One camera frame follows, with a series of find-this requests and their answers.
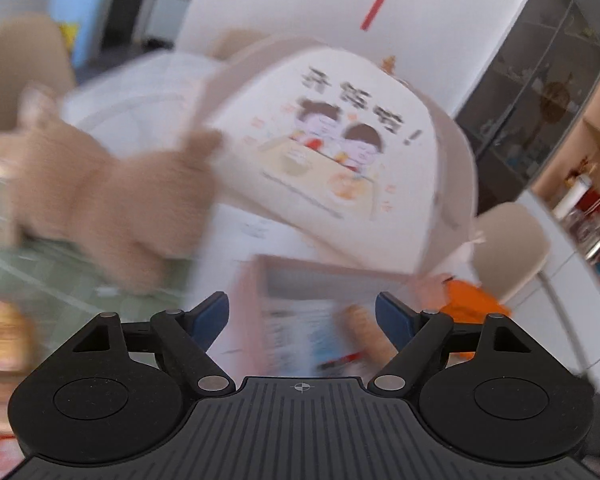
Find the dark glass cabinet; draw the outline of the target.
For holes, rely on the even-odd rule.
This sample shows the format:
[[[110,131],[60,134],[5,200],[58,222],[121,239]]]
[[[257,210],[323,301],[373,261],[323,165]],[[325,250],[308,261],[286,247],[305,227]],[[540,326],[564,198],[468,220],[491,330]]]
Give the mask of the dark glass cabinet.
[[[600,0],[527,0],[456,121],[478,209],[512,202],[562,144],[600,79]]]

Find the beige chair far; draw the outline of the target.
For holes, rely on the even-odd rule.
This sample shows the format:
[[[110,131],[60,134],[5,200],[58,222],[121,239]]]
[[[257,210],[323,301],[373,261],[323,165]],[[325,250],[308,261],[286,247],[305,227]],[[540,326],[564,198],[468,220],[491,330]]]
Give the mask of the beige chair far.
[[[232,28],[222,32],[208,50],[208,57],[218,61],[227,61],[245,48],[268,38],[265,32],[246,28]]]

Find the beige chair near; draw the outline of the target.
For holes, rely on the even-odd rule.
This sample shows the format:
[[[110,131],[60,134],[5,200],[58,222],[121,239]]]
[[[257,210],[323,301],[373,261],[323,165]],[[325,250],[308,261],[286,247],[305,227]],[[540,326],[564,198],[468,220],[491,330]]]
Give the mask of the beige chair near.
[[[76,88],[60,27],[42,13],[0,23],[0,130],[15,127],[20,93],[30,82],[44,84],[58,96]]]

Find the orange tissue pouch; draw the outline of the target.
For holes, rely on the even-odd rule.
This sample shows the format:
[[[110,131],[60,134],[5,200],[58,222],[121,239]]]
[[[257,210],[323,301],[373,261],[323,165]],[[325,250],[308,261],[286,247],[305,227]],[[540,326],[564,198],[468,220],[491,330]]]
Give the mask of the orange tissue pouch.
[[[491,314],[501,314],[509,318],[512,311],[498,302],[482,288],[467,282],[447,280],[444,282],[446,304],[441,312],[449,315],[455,323],[482,324]]]

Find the red roast duck snack pouch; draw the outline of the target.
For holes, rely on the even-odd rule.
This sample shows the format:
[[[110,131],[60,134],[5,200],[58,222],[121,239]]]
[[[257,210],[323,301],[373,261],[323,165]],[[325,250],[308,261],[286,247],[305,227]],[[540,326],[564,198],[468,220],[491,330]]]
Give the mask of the red roast duck snack pouch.
[[[32,321],[15,304],[0,299],[0,373],[26,372],[34,355]]]

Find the blue and white snack bag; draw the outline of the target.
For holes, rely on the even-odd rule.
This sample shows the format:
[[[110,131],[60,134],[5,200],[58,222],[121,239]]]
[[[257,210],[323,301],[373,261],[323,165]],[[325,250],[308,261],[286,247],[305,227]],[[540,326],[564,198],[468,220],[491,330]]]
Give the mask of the blue and white snack bag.
[[[332,300],[281,301],[265,315],[268,372],[283,377],[320,377],[317,365],[353,352],[336,319]]]

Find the brown plush bunny toy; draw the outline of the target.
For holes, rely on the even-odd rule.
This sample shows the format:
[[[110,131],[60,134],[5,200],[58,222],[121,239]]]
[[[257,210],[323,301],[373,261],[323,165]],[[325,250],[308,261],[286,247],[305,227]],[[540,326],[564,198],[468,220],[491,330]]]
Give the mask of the brown plush bunny toy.
[[[222,143],[202,129],[173,150],[117,158],[61,118],[49,88],[28,84],[16,130],[0,133],[0,246],[70,243],[120,288],[155,292],[170,261],[191,257],[204,237]]]

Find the beige chair right side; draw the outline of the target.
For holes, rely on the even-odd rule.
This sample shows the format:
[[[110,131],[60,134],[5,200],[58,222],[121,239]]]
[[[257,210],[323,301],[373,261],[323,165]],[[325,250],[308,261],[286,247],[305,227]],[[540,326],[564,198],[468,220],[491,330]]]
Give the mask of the beige chair right side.
[[[536,277],[550,255],[540,222],[517,203],[502,203],[475,221],[471,264],[482,288],[506,304]]]

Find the white mesh food cover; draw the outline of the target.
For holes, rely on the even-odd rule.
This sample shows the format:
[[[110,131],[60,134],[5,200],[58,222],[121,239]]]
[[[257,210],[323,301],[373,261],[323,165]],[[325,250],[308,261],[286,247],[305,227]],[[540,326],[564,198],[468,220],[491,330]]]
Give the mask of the white mesh food cover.
[[[192,123],[223,133],[224,188],[362,268],[451,273],[474,252],[464,132],[367,58],[311,38],[259,41],[204,82]]]

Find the beige chair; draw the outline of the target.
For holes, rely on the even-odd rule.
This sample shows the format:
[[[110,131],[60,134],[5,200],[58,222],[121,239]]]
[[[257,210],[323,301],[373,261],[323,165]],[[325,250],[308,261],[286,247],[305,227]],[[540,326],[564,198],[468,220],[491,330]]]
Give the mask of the beige chair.
[[[245,48],[268,38],[265,32],[246,28],[232,28],[222,32],[208,50],[208,57],[218,61],[227,61]]]
[[[58,96],[76,88],[60,27],[42,13],[0,23],[0,130],[15,127],[20,93],[30,82],[44,84]]]
[[[506,304],[536,277],[550,255],[540,222],[517,203],[502,203],[475,221],[471,264],[482,288]]]

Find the long orange bread packet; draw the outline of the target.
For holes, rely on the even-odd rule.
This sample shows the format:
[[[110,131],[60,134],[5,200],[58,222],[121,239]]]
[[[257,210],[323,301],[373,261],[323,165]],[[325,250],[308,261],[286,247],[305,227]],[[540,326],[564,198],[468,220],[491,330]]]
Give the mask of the long orange bread packet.
[[[369,310],[352,304],[343,310],[342,316],[344,327],[368,362],[381,368],[396,357],[396,348],[370,315]]]

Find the pink cardboard box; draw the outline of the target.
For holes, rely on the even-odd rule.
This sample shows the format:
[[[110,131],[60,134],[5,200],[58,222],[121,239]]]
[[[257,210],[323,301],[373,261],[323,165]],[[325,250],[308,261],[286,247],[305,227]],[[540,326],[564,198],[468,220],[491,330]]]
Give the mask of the pink cardboard box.
[[[358,307],[375,322],[375,300],[391,292],[422,308],[422,289],[408,275],[363,271],[258,255],[227,287],[230,317],[213,350],[236,382],[247,376],[369,378],[378,366],[347,326]]]

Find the white paper table runner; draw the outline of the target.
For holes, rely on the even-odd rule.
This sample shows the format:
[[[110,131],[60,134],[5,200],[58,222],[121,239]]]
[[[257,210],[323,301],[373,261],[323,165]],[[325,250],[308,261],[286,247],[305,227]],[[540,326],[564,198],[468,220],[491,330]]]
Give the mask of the white paper table runner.
[[[244,316],[240,277],[257,256],[316,261],[317,250],[300,231],[228,205],[218,205],[193,258],[184,306],[195,307],[214,292],[230,300],[227,326],[210,347],[215,358],[242,351],[239,324]]]

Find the wooden shelf with items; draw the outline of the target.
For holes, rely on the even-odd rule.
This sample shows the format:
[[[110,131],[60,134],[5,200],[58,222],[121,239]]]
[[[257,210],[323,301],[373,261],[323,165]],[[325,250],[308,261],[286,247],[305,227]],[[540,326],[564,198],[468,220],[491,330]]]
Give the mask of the wooden shelf with items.
[[[588,180],[590,187],[574,205],[574,211],[562,220],[562,225],[600,273],[600,78],[531,189],[545,205],[553,208],[582,180]]]

